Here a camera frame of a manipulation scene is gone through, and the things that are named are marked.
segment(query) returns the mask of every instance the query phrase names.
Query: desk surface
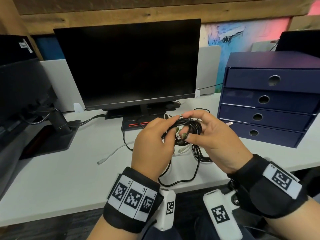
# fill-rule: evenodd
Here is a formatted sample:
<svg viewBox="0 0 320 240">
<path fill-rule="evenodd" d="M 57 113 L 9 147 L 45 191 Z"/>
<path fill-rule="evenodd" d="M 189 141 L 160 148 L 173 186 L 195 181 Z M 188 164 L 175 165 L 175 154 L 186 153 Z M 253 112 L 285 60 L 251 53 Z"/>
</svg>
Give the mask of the desk surface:
<svg viewBox="0 0 320 240">
<path fill-rule="evenodd" d="M 220 93 L 184 99 L 181 107 L 170 114 L 177 115 L 201 107 L 217 115 L 219 98 Z M 101 113 L 104 112 L 68 113 L 66 119 L 84 121 Z M 68 150 L 20 161 L 17 176 L 0 201 L 0 226 L 102 208 L 117 174 L 131 162 L 132 152 L 123 147 L 103 164 L 96 164 L 123 144 L 121 123 L 122 118 L 95 119 L 79 128 Z M 138 132 L 126 132 L 126 141 L 134 141 Z M 288 171 L 320 165 L 320 116 L 297 149 L 241 140 L 252 153 L 268 157 Z M 169 184 L 189 179 L 196 166 L 197 161 L 191 151 L 174 157 L 162 181 Z M 192 182 L 177 184 L 172 189 L 180 193 L 227 182 L 225 173 L 215 164 L 206 163 L 200 165 Z"/>
</svg>

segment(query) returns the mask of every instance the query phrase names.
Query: person's leg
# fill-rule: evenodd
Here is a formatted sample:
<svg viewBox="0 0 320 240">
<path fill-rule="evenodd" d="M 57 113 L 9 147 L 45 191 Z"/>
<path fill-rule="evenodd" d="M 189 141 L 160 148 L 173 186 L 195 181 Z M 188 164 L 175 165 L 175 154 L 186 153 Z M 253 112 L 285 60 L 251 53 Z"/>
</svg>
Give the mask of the person's leg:
<svg viewBox="0 0 320 240">
<path fill-rule="evenodd" d="M 151 227 L 143 240 L 182 240 L 182 238 L 174 226 L 164 232 L 155 227 Z"/>
<path fill-rule="evenodd" d="M 220 240 L 209 214 L 202 214 L 202 216 L 196 220 L 194 228 L 197 240 Z M 243 235 L 242 240 L 255 240 L 246 228 L 243 226 L 239 226 L 239 228 Z"/>
</svg>

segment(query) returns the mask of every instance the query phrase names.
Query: drawer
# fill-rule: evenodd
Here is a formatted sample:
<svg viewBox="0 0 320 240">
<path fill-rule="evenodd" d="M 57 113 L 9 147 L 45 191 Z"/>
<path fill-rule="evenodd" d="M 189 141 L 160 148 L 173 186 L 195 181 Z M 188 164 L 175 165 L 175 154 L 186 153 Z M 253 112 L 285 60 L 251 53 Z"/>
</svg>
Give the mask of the drawer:
<svg viewBox="0 0 320 240">
<path fill-rule="evenodd" d="M 229 68 L 225 86 L 256 90 L 320 93 L 320 70 Z"/>
<path fill-rule="evenodd" d="M 238 137 L 295 148 L 303 133 L 234 122 L 230 128 Z"/>
<path fill-rule="evenodd" d="M 303 131 L 311 121 L 311 115 L 277 112 L 221 104 L 219 118 L 280 129 Z"/>
<path fill-rule="evenodd" d="M 221 102 L 224 104 L 311 114 L 316 112 L 319 99 L 319 94 L 312 93 L 224 88 Z"/>
</svg>

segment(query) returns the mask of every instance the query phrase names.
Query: person's left hand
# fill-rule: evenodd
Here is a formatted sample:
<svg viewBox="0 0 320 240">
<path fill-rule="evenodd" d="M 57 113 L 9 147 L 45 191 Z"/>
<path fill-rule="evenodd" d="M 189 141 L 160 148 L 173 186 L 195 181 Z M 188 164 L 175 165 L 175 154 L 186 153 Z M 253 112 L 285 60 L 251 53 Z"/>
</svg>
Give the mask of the person's left hand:
<svg viewBox="0 0 320 240">
<path fill-rule="evenodd" d="M 158 180 L 174 153 L 174 141 L 178 128 L 171 129 L 164 142 L 161 137 L 179 118 L 179 115 L 167 120 L 156 118 L 138 134 L 134 142 L 131 168 L 153 181 Z"/>
</svg>

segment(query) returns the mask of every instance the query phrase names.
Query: wrist strap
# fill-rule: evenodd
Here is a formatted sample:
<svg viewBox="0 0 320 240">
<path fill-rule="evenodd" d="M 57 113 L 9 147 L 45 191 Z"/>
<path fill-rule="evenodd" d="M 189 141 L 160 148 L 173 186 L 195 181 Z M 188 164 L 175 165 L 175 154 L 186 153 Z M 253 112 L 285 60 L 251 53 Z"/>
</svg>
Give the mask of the wrist strap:
<svg viewBox="0 0 320 240">
<path fill-rule="evenodd" d="M 257 154 L 228 177 L 238 185 L 240 207 L 267 218 L 284 217 L 308 200 L 306 189 L 294 177 Z"/>
<path fill-rule="evenodd" d="M 140 233 L 163 200 L 160 184 L 127 167 L 112 187 L 103 210 L 111 226 Z"/>
</svg>

